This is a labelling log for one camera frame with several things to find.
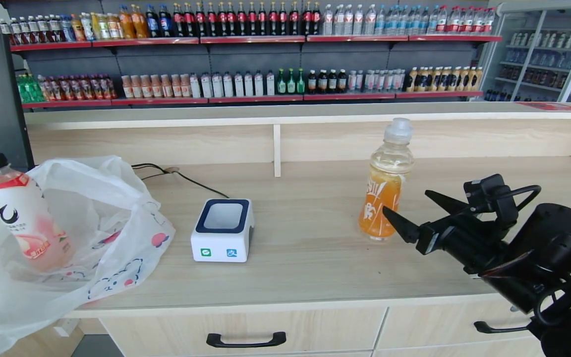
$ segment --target wooden panel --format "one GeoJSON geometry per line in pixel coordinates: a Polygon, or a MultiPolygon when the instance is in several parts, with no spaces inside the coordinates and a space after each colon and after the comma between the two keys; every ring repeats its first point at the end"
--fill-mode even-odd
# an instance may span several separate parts
{"type": "Polygon", "coordinates": [[[541,344],[535,338],[495,341],[490,343],[381,350],[374,357],[543,357],[541,344]]]}
{"type": "Polygon", "coordinates": [[[107,330],[103,327],[103,324],[100,323],[99,319],[81,319],[79,321],[79,328],[86,335],[106,335],[107,330]]]}
{"type": "Polygon", "coordinates": [[[272,125],[29,131],[34,161],[114,154],[130,163],[269,163],[272,125]]]}
{"type": "Polygon", "coordinates": [[[103,325],[125,357],[255,355],[313,351],[371,350],[385,308],[104,318],[103,325]],[[269,341],[284,331],[287,342],[271,348],[219,349],[206,344],[209,333],[225,343],[269,341]]]}
{"type": "MultiPolygon", "coordinates": [[[[367,160],[382,144],[387,124],[284,124],[282,161],[367,160]]],[[[571,155],[571,120],[414,121],[412,126],[410,148],[417,158],[571,155]]]]}
{"type": "Polygon", "coordinates": [[[530,319],[521,312],[510,312],[504,298],[472,303],[442,305],[393,306],[378,341],[378,348],[407,348],[460,343],[474,343],[526,337],[528,332],[481,334],[475,321],[486,321],[496,328],[520,327],[530,319]]]}
{"type": "Polygon", "coordinates": [[[23,337],[0,357],[70,357],[82,338],[79,328],[70,337],[61,337],[50,326],[23,337]]]}

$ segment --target white scanner box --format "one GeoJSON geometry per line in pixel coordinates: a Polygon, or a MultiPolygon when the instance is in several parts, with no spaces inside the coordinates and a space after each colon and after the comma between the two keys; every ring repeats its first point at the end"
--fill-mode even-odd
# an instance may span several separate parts
{"type": "Polygon", "coordinates": [[[238,262],[248,259],[254,215],[249,199],[209,199],[191,234],[196,262],[238,262]]]}

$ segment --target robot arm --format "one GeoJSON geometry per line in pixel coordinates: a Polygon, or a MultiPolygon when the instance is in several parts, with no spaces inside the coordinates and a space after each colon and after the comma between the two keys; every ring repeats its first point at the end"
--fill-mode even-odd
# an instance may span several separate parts
{"type": "Polygon", "coordinates": [[[464,183],[468,203],[427,190],[431,200],[449,214],[417,226],[384,208],[385,217],[402,239],[416,244],[423,255],[441,249],[494,287],[517,309],[534,316],[526,327],[495,329],[478,321],[479,332],[496,334],[530,331],[547,357],[571,357],[571,208],[538,205],[512,242],[504,242],[516,224],[519,210],[536,197],[539,186],[510,190],[500,175],[464,183]],[[515,205],[514,196],[530,194],[515,205]],[[496,213],[494,221],[481,221],[480,213],[496,213]],[[541,310],[541,304],[552,304],[541,310]]]}

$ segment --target white bottle cap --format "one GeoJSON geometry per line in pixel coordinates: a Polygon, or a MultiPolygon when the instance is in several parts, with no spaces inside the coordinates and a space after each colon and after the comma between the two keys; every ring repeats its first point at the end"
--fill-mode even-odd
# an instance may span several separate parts
{"type": "Polygon", "coordinates": [[[406,118],[394,118],[392,124],[389,124],[385,129],[385,141],[408,143],[412,135],[411,122],[406,118]]]}

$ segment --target cable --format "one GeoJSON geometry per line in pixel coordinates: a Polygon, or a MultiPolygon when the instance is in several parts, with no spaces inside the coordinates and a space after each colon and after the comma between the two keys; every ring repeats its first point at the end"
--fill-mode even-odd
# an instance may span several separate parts
{"type": "Polygon", "coordinates": [[[222,193],[222,192],[219,192],[218,190],[215,190],[215,189],[213,189],[213,188],[210,188],[210,187],[208,187],[208,186],[206,186],[206,185],[204,185],[204,184],[202,184],[202,183],[199,183],[198,181],[192,180],[192,179],[186,177],[184,174],[182,174],[182,172],[180,172],[179,170],[167,171],[167,170],[165,170],[165,169],[159,167],[158,165],[152,164],[152,163],[142,163],[142,164],[137,164],[137,165],[131,165],[131,168],[134,169],[134,170],[145,169],[145,168],[147,168],[147,167],[151,167],[151,168],[153,168],[153,169],[158,169],[158,170],[160,170],[161,173],[160,173],[160,174],[155,174],[155,175],[151,175],[151,176],[144,177],[144,178],[141,179],[141,180],[143,180],[143,181],[146,180],[146,179],[150,179],[151,177],[163,176],[163,175],[168,175],[168,174],[178,174],[178,175],[181,176],[184,180],[190,181],[190,182],[194,183],[195,185],[198,185],[198,186],[200,186],[200,187],[202,187],[202,188],[204,188],[204,189],[209,190],[210,192],[219,194],[219,195],[222,196],[222,197],[226,197],[226,198],[230,199],[230,197],[229,197],[227,194],[224,194],[224,193],[222,193]]]}

